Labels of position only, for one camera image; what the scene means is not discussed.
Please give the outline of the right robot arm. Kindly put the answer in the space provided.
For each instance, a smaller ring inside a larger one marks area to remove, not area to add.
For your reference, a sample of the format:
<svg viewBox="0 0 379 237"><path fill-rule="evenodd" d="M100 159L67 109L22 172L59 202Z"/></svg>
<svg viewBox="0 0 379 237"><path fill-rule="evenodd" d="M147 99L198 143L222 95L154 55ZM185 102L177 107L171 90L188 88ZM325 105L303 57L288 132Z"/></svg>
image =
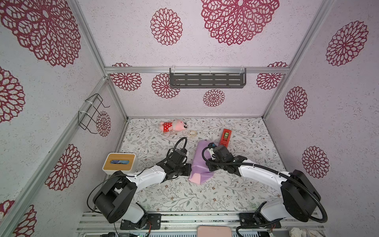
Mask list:
<svg viewBox="0 0 379 237"><path fill-rule="evenodd" d="M251 218L246 224L241 223L236 228L238 236L241 236L242 229L273 228L288 217L301 222L328 221L320 194L303 172L278 171L259 165L246 157L234 156L225 146L216 146L214 143L208 144L202 150L201 156L210 171L224 170L261 182L281 192L281 199L263 202L251 213Z"/></svg>

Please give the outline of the pink wrapping paper sheet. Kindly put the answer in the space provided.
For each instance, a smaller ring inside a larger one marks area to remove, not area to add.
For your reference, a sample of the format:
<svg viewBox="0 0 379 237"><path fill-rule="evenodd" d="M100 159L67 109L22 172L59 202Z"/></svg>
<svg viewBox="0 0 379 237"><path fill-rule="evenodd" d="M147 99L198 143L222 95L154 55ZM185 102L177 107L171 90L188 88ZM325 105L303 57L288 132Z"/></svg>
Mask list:
<svg viewBox="0 0 379 237"><path fill-rule="evenodd" d="M202 157L202 151L211 142L207 140L201 140L197 144L195 155L191 165L191 174L189 181L197 185L202 185L214 176L214 172L209 170L207 163Z"/></svg>

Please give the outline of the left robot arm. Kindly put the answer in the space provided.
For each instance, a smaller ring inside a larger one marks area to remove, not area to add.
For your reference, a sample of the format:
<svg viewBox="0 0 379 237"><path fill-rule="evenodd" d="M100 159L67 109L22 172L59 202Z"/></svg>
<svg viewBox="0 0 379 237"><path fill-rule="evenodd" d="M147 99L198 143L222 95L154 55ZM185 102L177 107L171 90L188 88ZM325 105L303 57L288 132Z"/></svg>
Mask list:
<svg viewBox="0 0 379 237"><path fill-rule="evenodd" d="M139 191L179 176L189 176L191 164L187 163L188 152L185 148L171 149L164 160L140 174L126 175L116 171L106 180L94 195L93 203L111 224L119 220L144 228L148 223L148 213L139 204L133 203Z"/></svg>

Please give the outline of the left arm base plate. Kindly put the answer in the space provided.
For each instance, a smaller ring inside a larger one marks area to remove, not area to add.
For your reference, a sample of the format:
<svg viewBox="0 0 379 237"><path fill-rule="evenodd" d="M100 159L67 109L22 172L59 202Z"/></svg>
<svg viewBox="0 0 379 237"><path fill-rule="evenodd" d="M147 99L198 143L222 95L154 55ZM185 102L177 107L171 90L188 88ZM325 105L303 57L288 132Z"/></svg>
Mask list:
<svg viewBox="0 0 379 237"><path fill-rule="evenodd" d="M162 215L160 213L147 213L137 223L122 220L121 230L159 230L161 226Z"/></svg>

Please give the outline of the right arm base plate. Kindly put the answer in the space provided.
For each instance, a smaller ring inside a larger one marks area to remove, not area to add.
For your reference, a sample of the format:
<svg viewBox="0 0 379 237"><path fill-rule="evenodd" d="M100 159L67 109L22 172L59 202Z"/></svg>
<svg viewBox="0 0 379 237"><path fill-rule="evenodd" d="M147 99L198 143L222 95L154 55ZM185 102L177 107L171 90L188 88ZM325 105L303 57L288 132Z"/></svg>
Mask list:
<svg viewBox="0 0 379 237"><path fill-rule="evenodd" d="M257 229L257 228L269 228L273 229L276 226L281 227L280 221L282 218L275 219L273 221L266 220L261 214L259 213L240 213L239 215L239 221L241 228L244 229Z"/></svg>

